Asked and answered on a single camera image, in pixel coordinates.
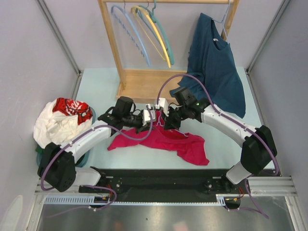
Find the pink t shirt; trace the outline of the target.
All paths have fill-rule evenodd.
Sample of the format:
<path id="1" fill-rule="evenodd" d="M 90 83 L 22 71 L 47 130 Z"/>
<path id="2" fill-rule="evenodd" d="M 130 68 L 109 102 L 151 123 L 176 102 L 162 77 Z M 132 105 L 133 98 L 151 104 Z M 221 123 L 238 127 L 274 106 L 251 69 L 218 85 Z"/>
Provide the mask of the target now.
<path id="1" fill-rule="evenodd" d="M 210 161 L 205 154 L 204 138 L 188 133 L 189 137 L 186 139 L 170 139 L 156 129 L 155 122 L 150 135 L 142 141 L 140 139 L 146 136 L 147 131 L 136 134 L 134 128 L 121 130 L 121 133 L 113 139 L 107 150 L 142 145 L 152 149 L 175 151 L 177 156 L 193 165 L 207 166 L 209 164 Z"/>

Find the thin blue hanger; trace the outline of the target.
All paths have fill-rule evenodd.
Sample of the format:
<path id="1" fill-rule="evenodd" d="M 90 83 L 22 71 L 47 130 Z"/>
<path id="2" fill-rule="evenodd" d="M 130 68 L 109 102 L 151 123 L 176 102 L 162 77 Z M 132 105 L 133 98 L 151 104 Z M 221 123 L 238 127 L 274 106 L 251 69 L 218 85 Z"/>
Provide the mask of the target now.
<path id="1" fill-rule="evenodd" d="M 170 139 L 186 139 L 189 137 L 188 133 L 183 133 L 177 129 L 170 129 L 170 130 L 164 130 L 164 121 L 162 118 L 162 112 L 161 111 L 156 111 L 156 122 L 155 126 L 156 129 L 159 130 L 164 136 L 169 137 Z"/>

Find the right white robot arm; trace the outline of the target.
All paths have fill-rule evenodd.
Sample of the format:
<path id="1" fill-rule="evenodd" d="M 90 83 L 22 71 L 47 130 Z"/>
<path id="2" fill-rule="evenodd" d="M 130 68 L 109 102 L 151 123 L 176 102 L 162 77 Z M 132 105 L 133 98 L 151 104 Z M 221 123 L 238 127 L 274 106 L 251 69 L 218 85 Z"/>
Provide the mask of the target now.
<path id="1" fill-rule="evenodd" d="M 168 106 L 165 98 L 158 98 L 156 109 L 165 114 L 165 129 L 178 129 L 185 119 L 195 119 L 219 130 L 234 140 L 242 149 L 240 161 L 231 167 L 222 181 L 222 188 L 233 193 L 239 183 L 251 175 L 259 174 L 269 162 L 277 165 L 277 149 L 271 130 L 262 125 L 250 126 L 233 116 L 227 115 L 207 98 L 197 99 L 187 88 L 181 88 L 174 94 L 177 108 Z"/>

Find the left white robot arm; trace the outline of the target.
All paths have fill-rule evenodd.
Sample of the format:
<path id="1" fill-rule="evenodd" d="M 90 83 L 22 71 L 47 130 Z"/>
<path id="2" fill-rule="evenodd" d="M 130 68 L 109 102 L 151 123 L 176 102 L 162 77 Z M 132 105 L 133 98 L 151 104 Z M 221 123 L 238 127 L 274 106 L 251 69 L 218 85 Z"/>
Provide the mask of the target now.
<path id="1" fill-rule="evenodd" d="M 56 189 L 67 191 L 71 186 L 91 187 L 95 192 L 106 188 L 106 180 L 94 167 L 79 168 L 78 160 L 96 144 L 121 133 L 123 127 L 141 129 L 153 127 L 154 117 L 151 106 L 135 114 L 135 103 L 131 98 L 120 97 L 115 106 L 100 115 L 89 129 L 74 138 L 57 145 L 49 143 L 45 149 L 38 168 L 40 187 L 43 191 Z"/>

